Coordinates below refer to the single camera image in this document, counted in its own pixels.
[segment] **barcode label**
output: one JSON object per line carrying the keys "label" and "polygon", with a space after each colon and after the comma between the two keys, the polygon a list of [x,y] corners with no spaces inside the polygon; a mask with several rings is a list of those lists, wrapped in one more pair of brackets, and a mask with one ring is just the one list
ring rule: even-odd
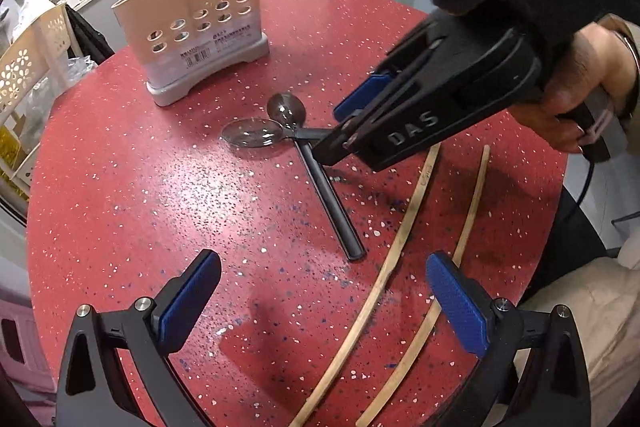
{"label": "barcode label", "polygon": [[193,68],[204,60],[211,58],[211,50],[209,49],[208,44],[210,44],[210,42],[207,42],[202,46],[192,48],[186,53],[180,54],[184,59],[184,63],[187,65],[187,68]]}

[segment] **human hand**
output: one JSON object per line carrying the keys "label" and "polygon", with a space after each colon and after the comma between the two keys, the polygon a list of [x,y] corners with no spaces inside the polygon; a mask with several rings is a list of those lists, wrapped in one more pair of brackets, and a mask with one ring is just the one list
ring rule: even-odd
{"label": "human hand", "polygon": [[578,140],[584,130],[572,120],[557,118],[577,107],[601,84],[616,112],[625,108],[638,69],[626,44],[610,30],[591,23],[576,33],[569,52],[560,60],[539,102],[516,103],[510,113],[554,149],[582,153]]}

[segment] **oval hole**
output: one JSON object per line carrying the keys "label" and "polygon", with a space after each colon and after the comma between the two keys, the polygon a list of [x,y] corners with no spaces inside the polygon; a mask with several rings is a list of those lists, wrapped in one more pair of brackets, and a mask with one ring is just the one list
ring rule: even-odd
{"label": "oval hole", "polygon": [[183,28],[186,23],[187,23],[186,20],[178,19],[177,21],[174,21],[173,24],[171,24],[171,29],[172,30],[179,30],[180,28]]}

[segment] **red table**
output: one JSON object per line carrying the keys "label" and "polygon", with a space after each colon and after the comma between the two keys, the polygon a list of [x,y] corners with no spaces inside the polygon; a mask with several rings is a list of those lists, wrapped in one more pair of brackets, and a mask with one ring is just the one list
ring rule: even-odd
{"label": "red table", "polygon": [[[332,106],[424,15],[391,0],[261,2],[270,57],[217,74],[171,107],[154,105],[127,49],[66,93],[42,141],[27,230],[36,320],[56,374],[80,304],[128,307],[200,249],[220,254],[222,281],[172,358],[218,427],[288,425],[369,294],[424,161],[372,174],[351,157],[330,169],[369,251],[346,263],[295,149],[235,152],[220,129],[233,117],[263,116],[282,90],[302,98],[310,125],[331,124]],[[353,425],[408,347],[430,307],[426,255],[454,249],[485,143],[492,160],[462,269],[491,295],[522,295],[566,159],[503,113],[443,144],[401,266],[309,425]],[[417,425],[474,360],[441,317],[376,424]]]}

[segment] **black cable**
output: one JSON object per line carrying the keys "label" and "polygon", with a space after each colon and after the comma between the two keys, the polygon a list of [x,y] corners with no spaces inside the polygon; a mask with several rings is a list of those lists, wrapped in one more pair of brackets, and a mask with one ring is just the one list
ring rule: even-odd
{"label": "black cable", "polygon": [[589,163],[589,171],[587,172],[587,177],[584,180],[584,187],[582,188],[582,192],[580,193],[580,196],[578,197],[578,199],[575,201],[575,206],[574,208],[571,209],[571,211],[569,211],[569,213],[566,215],[566,217],[562,220],[563,223],[567,223],[567,221],[569,221],[569,219],[571,219],[572,217],[574,217],[574,214],[580,210],[580,206],[582,204],[582,202],[584,201],[584,198],[587,196],[587,192],[589,190],[589,187],[591,185],[591,180],[593,179],[593,171],[596,168],[596,164],[594,162],[590,162]]}

